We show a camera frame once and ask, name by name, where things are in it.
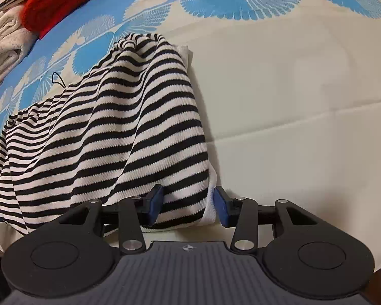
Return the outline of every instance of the black and white striped fabric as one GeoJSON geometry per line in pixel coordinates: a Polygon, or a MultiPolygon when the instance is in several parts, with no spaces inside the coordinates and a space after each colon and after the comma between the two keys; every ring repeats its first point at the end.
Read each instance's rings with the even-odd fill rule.
{"type": "Polygon", "coordinates": [[[214,221],[216,174],[178,51],[130,34],[61,95],[10,116],[0,137],[0,216],[28,233],[68,210],[165,189],[153,230],[214,221]]]}

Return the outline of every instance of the silver screw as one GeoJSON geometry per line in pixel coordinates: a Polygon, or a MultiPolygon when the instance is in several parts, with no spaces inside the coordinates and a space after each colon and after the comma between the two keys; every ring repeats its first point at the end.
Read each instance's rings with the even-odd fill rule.
{"type": "Polygon", "coordinates": [[[234,246],[238,250],[251,250],[254,247],[254,243],[248,239],[241,239],[240,241],[237,241],[234,246]]]}
{"type": "Polygon", "coordinates": [[[123,248],[126,250],[138,250],[142,247],[142,243],[136,239],[129,239],[123,242],[123,248]]]}

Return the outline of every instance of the white towel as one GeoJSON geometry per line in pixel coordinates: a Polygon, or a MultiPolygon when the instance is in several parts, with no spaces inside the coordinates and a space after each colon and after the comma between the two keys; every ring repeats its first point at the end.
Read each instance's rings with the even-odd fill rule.
{"type": "Polygon", "coordinates": [[[7,11],[0,11],[0,40],[21,27],[20,12],[23,5],[15,6],[7,11]]]}
{"type": "Polygon", "coordinates": [[[0,82],[28,54],[37,35],[21,27],[0,38],[0,82]]]}

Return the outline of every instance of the blue fabric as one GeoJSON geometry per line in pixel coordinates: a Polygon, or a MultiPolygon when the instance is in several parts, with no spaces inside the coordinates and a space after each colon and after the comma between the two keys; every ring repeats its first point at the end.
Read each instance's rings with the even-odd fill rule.
{"type": "MultiPolygon", "coordinates": [[[[128,33],[160,32],[158,28],[173,12],[174,3],[179,3],[182,12],[195,17],[195,22],[198,18],[212,17],[256,22],[284,17],[299,8],[302,0],[149,1],[158,1],[158,4],[149,6],[148,3],[144,10],[136,10],[136,0],[90,0],[38,40],[29,55],[0,85],[0,132],[9,114],[42,100],[53,86],[53,72],[58,72],[68,84],[70,79],[64,72],[68,67],[68,72],[83,75],[114,42],[128,33]]],[[[381,19],[381,0],[328,1],[331,6],[381,19]]]]}

